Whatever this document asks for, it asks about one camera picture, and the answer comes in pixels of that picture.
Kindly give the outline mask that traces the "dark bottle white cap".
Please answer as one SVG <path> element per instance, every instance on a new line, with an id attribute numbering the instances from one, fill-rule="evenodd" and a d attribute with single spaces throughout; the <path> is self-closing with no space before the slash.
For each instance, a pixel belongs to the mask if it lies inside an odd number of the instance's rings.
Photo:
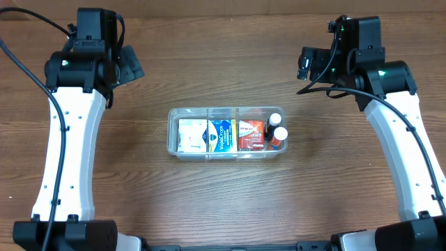
<path id="1" fill-rule="evenodd" d="M 267 120 L 266 126 L 265 126 L 265 140 L 270 141 L 272 139 L 274 130 L 280 125 L 282 122 L 282 116 L 278 113 L 273 113 L 270 115 L 270 117 Z"/>

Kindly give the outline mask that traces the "orange tube white cap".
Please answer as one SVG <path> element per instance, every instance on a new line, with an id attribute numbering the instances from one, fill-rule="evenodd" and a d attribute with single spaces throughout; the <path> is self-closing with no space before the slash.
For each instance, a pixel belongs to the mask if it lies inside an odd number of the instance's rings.
<path id="1" fill-rule="evenodd" d="M 288 137 L 288 131 L 284 127 L 277 127 L 275 128 L 272 138 L 269 141 L 269 145 L 267 149 L 269 151 L 275 151 L 278 150 L 282 144 L 282 142 L 287 139 Z"/>

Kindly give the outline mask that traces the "white medicine box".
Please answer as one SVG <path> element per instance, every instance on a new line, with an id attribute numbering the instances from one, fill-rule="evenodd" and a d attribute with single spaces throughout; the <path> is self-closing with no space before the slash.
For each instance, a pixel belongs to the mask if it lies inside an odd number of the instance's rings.
<path id="1" fill-rule="evenodd" d="M 178 133 L 180 153 L 204 153 L 207 151 L 208 122 L 205 119 L 180 119 Z"/>

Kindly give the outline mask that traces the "red medicine box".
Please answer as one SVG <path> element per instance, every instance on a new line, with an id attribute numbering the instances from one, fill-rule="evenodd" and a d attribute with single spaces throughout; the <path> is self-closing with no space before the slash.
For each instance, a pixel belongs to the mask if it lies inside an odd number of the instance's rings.
<path id="1" fill-rule="evenodd" d="M 259 120 L 239 122 L 238 147 L 241 151 L 261 151 L 264 148 L 264 124 Z"/>

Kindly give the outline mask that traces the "blue VapoDrops box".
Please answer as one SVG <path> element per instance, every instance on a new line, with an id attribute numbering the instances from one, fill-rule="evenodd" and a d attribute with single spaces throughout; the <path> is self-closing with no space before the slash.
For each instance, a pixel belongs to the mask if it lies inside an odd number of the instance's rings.
<path id="1" fill-rule="evenodd" d="M 236 120 L 208 120 L 208 144 L 212 153 L 237 151 Z"/>

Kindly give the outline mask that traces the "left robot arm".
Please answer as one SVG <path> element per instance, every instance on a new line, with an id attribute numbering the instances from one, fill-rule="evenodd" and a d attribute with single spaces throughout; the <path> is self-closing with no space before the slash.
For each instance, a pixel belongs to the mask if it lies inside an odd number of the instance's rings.
<path id="1" fill-rule="evenodd" d="M 30 220 L 14 224 L 13 240 L 25 250 L 146 250 L 143 238 L 95 218 L 92 189 L 102 115 L 113 104 L 114 89 L 144 72 L 123 43 L 125 23 L 114 11 L 80 8 L 66 34 L 39 83 L 51 116 L 42 184 Z"/>

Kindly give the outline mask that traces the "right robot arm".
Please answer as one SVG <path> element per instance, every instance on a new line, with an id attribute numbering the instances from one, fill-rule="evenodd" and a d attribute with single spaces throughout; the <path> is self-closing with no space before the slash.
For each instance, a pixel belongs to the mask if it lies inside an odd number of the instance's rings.
<path id="1" fill-rule="evenodd" d="M 417 85 L 403 61 L 386 61 L 380 19 L 345 15 L 328 25 L 328 49 L 304 47 L 298 79 L 302 93 L 353 96 L 375 130 L 397 194 L 400 221 L 370 230 L 300 242 L 304 250 L 444 250 L 445 175 L 426 133 Z"/>

